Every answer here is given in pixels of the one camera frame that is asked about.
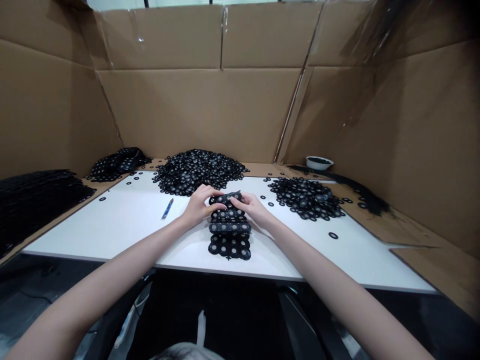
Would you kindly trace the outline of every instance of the cardboard flap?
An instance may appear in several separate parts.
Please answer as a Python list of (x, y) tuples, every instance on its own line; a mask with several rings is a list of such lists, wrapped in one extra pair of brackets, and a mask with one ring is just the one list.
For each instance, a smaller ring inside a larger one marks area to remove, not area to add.
[(226, 6), (223, 68), (301, 68), (323, 2)]
[(411, 1), (392, 29), (378, 63), (473, 39), (464, 1)]
[(451, 244), (391, 251), (480, 323), (480, 261)]
[(72, 11), (55, 1), (0, 1), (0, 39), (92, 67)]
[(308, 66), (360, 65), (366, 58), (377, 0), (326, 1), (321, 10)]
[(80, 12), (97, 70), (219, 69), (220, 5)]
[(341, 208), (386, 243), (428, 247), (443, 247), (448, 244), (448, 241), (394, 208), (391, 212), (383, 212), (381, 216), (376, 216), (358, 206), (359, 194), (350, 187), (337, 183), (327, 186), (339, 199), (352, 200), (353, 203), (346, 202)]

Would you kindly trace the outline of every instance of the white tabletop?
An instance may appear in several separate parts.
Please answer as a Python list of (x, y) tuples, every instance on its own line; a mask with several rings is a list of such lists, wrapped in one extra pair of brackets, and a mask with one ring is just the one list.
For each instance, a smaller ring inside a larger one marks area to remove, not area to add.
[[(127, 176), (97, 199), (52, 228), (27, 246), (26, 254), (70, 259), (107, 261), (164, 227), (182, 214), (189, 197), (160, 192), (152, 182), (153, 173), (143, 171)], [(333, 261), (366, 288), (434, 293), (435, 289), (389, 252), (403, 247), (386, 244), (359, 225), (350, 216), (302, 220), (287, 206), (280, 206), (276, 195), (259, 177), (230, 181), (224, 192), (265, 195), (265, 207), (305, 241)], [(166, 220), (161, 220), (171, 198), (173, 205)], [(205, 220), (184, 234), (157, 262), (160, 268), (242, 275), (259, 278), (302, 281), (283, 252), (268, 238), (268, 233), (252, 221), (251, 259), (230, 259), (208, 251), (209, 223)], [(329, 236), (338, 235), (338, 239)]]

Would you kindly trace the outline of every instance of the pen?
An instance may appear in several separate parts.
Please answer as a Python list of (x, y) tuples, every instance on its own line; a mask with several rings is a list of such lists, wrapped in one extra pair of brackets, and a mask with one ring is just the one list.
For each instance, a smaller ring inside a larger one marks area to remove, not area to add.
[(165, 209), (165, 212), (163, 213), (163, 216), (161, 217), (162, 220), (167, 218), (167, 215), (169, 214), (170, 208), (172, 207), (173, 203), (174, 203), (174, 198), (172, 197), (170, 202), (168, 203), (168, 206)]

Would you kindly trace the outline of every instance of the cardboard panel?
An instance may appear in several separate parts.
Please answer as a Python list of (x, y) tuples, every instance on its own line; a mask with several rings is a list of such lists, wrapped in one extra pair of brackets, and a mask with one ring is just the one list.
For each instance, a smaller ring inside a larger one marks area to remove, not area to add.
[(360, 92), (369, 91), (363, 83), (371, 81), (369, 68), (315, 67), (283, 162), (305, 164), (307, 156), (330, 159), (331, 146), (350, 121)]
[(323, 2), (232, 5), (223, 17), (223, 68), (301, 68)]
[(100, 71), (125, 146), (193, 148), (249, 163), (275, 156), (300, 69)]
[(480, 323), (480, 262), (450, 245), (446, 248), (392, 249), (425, 280)]
[(326, 1), (313, 38), (308, 66), (360, 65), (368, 53), (377, 0)]
[(0, 1), (0, 39), (92, 66), (72, 11), (52, 0)]
[(220, 5), (78, 13), (94, 66), (105, 69), (218, 69)]
[(334, 171), (480, 259), (479, 42), (382, 65), (376, 96), (339, 134)]
[(406, 58), (471, 40), (476, 32), (463, 1), (411, 1), (395, 24), (377, 62)]
[(0, 179), (38, 170), (90, 172), (121, 146), (91, 68), (0, 40)]

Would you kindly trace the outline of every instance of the person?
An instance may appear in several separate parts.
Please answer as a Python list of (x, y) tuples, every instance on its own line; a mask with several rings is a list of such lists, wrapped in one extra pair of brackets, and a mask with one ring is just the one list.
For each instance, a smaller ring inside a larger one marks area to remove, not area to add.
[[(6, 359), (73, 359), (93, 324), (183, 233), (201, 223), (213, 211), (225, 209), (221, 203), (205, 204), (208, 198), (219, 195), (223, 193), (201, 185), (192, 194), (181, 216), (107, 261), (48, 307)], [(242, 197), (244, 202), (232, 197), (232, 204), (270, 233), (323, 303), (373, 359), (432, 359), (362, 286), (274, 217), (255, 195), (242, 193)], [(194, 344), (177, 344), (169, 348), (170, 352), (178, 346), (177, 358), (179, 354), (185, 354), (185, 359), (221, 359), (212, 351), (195, 349)]]

